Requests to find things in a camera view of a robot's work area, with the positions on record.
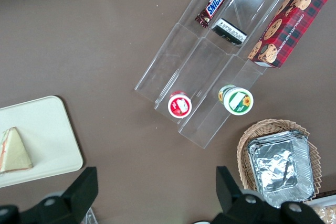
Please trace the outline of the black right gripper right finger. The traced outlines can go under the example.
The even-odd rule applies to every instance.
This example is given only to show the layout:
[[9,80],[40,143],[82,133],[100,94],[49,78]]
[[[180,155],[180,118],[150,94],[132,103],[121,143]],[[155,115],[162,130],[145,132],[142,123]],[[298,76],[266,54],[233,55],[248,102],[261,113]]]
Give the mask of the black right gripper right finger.
[[216,168],[216,193],[222,212],[212,223],[261,223],[263,202],[243,194],[226,166]]

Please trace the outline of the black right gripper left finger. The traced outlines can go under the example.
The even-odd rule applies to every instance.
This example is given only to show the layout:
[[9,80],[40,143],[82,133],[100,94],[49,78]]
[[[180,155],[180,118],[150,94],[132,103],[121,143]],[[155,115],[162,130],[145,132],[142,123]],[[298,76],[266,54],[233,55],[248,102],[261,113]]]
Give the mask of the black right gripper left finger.
[[87,167],[60,195],[20,213],[21,223],[81,223],[98,195],[96,167]]

